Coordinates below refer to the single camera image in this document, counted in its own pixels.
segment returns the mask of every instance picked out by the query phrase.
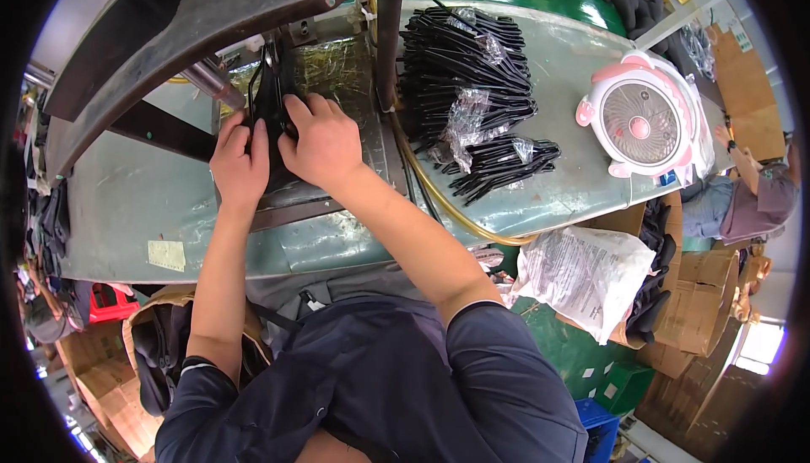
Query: cable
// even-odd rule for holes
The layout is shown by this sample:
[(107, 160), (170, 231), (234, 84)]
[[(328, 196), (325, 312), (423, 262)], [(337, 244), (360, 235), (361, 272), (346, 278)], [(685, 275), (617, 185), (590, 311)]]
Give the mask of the cable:
[(410, 149), (410, 144), (408, 144), (408, 138), (405, 137), (405, 132), (402, 130), (402, 125), (400, 125), (400, 117), (397, 115), (396, 112), (390, 113), (391, 123), (394, 125), (394, 137), (397, 140), (397, 144), (400, 146), (400, 150), (403, 154), (405, 154), (405, 160), (410, 164), (410, 167), (416, 173), (416, 177), (422, 181), (427, 192), (431, 195), (434, 200), (437, 200), (442, 207), (444, 207), (445, 211), (450, 214), (453, 218), (467, 227), (467, 229), (476, 236), (480, 236), (488, 241), (495, 242), (496, 244), (501, 245), (510, 245), (510, 246), (521, 246), (530, 243), (532, 240), (537, 238), (538, 235), (531, 235), (531, 236), (524, 236), (522, 238), (513, 238), (511, 236), (503, 236), (503, 235), (496, 235), (495, 233), (491, 232), (490, 230), (484, 229), (480, 225), (472, 222), (467, 215), (464, 215), (458, 208), (456, 208), (453, 203), (448, 200), (444, 194), (436, 187), (436, 185), (432, 182), (430, 177), (427, 173), (425, 173), (424, 168), (419, 162), (419, 159), (416, 158), (416, 154), (413, 153), (413, 150)]

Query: workbench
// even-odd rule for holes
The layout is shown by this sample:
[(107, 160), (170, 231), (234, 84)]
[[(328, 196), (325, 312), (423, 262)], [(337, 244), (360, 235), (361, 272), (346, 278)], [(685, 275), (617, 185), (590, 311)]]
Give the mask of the workbench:
[[(580, 22), (515, 3), (530, 0), (443, 0), (449, 6), (473, 5), (511, 16), (526, 40), (534, 98), (540, 112), (514, 133), (560, 144), (556, 171), (538, 174), (515, 189), (499, 189), (464, 209), (466, 215), (501, 235), (530, 235), (626, 208), (679, 188), (658, 187), (653, 179), (608, 174), (609, 157), (589, 127), (573, 119), (576, 105), (591, 87), (591, 74), (618, 60), (631, 46), (616, 28), (615, 11), (606, 17), (601, 0), (579, 0)], [(404, 0), (401, 23), (430, 0)], [(216, 112), (211, 99), (189, 84), (163, 84), (145, 99), (186, 122), (211, 131)], [(710, 124), (723, 115), (704, 99)], [(718, 152), (718, 168), (730, 165)], [(422, 156), (423, 166), (453, 198), (451, 177), (439, 174)], [(419, 195), (415, 203), (423, 206)], [(208, 166), (110, 132), (76, 162), (69, 180), (71, 238), (63, 275), (103, 282), (196, 282), (216, 221), (215, 188)], [(483, 243), (439, 209), (445, 227), (465, 246)], [(149, 264), (147, 241), (182, 242), (184, 271)], [(253, 233), (248, 237), (246, 270), (250, 278), (283, 276), (390, 260), (383, 246), (346, 211)]]

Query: small fan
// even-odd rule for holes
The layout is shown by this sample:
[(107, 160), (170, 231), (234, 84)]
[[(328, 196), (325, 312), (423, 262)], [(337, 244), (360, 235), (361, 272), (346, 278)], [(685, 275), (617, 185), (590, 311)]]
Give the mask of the small fan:
[(674, 69), (629, 51), (594, 73), (591, 83), (576, 118), (583, 127), (591, 124), (613, 158), (608, 173), (658, 176), (691, 162), (697, 105), (692, 93), (681, 91), (689, 87)]

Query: person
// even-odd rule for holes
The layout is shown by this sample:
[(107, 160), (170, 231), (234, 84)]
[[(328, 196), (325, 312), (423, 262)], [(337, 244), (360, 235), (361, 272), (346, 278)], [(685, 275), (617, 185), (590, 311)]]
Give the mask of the person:
[(750, 149), (737, 148), (724, 125), (717, 125), (714, 135), (740, 176), (714, 175), (681, 189), (683, 234), (722, 239), (728, 245), (778, 233), (799, 200), (799, 150), (789, 144), (787, 165), (763, 168)]
[[(238, 391), (246, 243), (269, 140), (263, 120), (251, 137), (236, 113), (211, 159), (222, 204), (157, 461), (582, 461), (576, 407), (521, 316), (463, 245), (363, 164), (357, 124), (334, 101), (307, 101), (284, 98), (299, 134), (278, 138), (285, 166), (354, 214), (427, 301), (380, 295), (387, 280), (368, 276), (302, 289), (314, 310)], [(347, 285), (360, 295), (319, 307), (324, 290), (334, 299)]]
[(86, 327), (90, 319), (90, 282), (61, 280), (63, 285), (57, 293), (51, 292), (35, 260), (27, 261), (26, 276), (25, 285), (25, 276), (17, 280), (19, 313), (24, 329), (39, 343), (54, 343)]

